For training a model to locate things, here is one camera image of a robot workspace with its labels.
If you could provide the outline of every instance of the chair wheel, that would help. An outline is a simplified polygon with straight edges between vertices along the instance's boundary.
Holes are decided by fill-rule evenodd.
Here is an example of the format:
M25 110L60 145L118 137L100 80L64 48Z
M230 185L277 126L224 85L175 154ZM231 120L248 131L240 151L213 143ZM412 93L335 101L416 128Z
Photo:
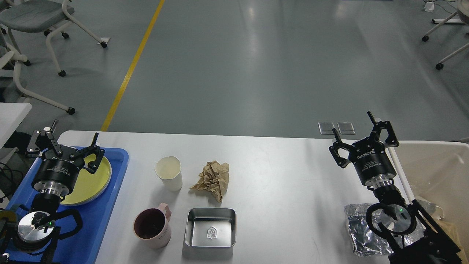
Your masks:
M69 115L73 115L75 113L75 108L69 107L68 110L66 111Z

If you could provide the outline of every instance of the pink mug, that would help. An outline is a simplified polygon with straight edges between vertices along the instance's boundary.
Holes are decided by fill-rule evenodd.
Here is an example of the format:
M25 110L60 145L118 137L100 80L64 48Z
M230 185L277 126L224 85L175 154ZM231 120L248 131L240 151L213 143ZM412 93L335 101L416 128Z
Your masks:
M159 204L158 208L144 210L135 218L134 233L148 247L162 248L171 239L170 218L171 211L165 203Z

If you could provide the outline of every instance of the stainless steel tray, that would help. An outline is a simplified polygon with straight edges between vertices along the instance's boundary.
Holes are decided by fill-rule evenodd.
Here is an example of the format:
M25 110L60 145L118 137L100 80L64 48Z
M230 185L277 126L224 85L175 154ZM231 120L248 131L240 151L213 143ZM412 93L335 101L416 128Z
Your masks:
M231 208L193 208L187 216L185 243L193 248L230 248L236 242L236 213Z

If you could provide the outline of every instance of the mug handle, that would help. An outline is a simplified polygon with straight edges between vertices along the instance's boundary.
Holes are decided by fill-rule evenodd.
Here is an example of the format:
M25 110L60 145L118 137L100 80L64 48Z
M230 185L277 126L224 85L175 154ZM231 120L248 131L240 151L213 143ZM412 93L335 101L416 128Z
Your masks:
M168 221L171 219L171 210L169 209L167 204L162 202L162 203L159 204L157 209L162 211L162 212L166 210L166 213L165 213L166 219L168 219Z

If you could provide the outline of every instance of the white table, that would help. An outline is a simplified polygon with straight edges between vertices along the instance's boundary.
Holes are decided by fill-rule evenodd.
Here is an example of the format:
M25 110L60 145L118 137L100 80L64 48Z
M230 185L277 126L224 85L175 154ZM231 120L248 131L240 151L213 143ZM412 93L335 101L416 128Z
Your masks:
M67 131L59 143L88 146L93 134ZM336 165L328 150L331 140L101 132L98 142L127 150L130 162L97 264L214 263L203 254L183 254L183 245L189 210L218 206L236 211L237 240L232 257L213 254L217 263L389 263L387 257L352 253L344 205L377 199L361 185L352 165ZM167 191L154 172L156 161L168 155L182 163L179 192ZM208 192L189 191L212 160L230 164L221 205ZM160 202L173 211L173 233L166 247L153 250L139 241L132 226L140 211Z
M0 103L0 147L31 110L29 103Z

